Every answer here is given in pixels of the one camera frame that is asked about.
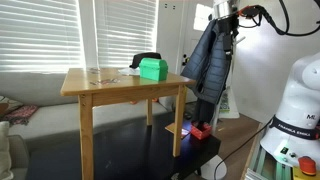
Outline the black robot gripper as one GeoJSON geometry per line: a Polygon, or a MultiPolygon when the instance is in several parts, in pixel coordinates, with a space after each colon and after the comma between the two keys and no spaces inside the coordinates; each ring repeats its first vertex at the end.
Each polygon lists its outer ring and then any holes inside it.
{"type": "Polygon", "coordinates": [[[239,20],[237,15],[232,15],[218,21],[219,32],[223,33],[223,49],[225,52],[231,52],[233,39],[239,34],[239,20]]]}

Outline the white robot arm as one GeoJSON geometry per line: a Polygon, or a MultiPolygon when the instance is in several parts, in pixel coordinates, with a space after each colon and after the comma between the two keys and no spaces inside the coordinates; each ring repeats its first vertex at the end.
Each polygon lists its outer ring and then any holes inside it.
{"type": "Polygon", "coordinates": [[[262,147],[277,161],[297,166],[320,161],[319,34],[280,36],[267,22],[242,19],[231,89],[240,113],[269,122],[262,147]]]}

